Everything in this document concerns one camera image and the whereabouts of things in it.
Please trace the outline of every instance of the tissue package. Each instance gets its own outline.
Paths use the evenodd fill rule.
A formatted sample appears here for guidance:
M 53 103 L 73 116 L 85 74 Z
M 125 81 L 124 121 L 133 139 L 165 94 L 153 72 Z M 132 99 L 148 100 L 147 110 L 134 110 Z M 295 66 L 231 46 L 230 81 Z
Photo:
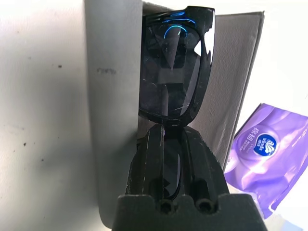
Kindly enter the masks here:
M 236 135 L 227 183 L 257 200 L 269 217 L 308 165 L 308 117 L 261 104 Z

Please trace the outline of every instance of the dark tinted lens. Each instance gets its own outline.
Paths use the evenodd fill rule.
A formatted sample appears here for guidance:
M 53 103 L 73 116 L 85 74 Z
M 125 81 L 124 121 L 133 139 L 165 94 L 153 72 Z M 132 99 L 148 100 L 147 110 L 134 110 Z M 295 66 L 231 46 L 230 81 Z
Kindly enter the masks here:
M 149 26 L 143 33 L 140 108 L 178 117 L 187 110 L 196 87 L 200 56 L 194 49 L 200 38 L 183 25 Z

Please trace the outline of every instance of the black sunglasses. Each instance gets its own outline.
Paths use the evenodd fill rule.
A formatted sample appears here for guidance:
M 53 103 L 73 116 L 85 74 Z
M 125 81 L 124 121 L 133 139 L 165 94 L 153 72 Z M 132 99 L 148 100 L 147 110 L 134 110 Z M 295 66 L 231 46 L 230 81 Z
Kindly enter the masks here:
M 165 127 L 196 117 L 210 77 L 215 10 L 189 6 L 144 16 L 139 115 Z

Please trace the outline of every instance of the vinda logo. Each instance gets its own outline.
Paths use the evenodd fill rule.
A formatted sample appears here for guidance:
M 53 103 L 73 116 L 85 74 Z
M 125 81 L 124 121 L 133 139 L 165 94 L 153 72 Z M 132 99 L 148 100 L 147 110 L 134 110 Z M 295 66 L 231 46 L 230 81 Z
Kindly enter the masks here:
M 262 156 L 271 156 L 275 153 L 277 141 L 269 134 L 262 134 L 257 138 L 254 151 Z

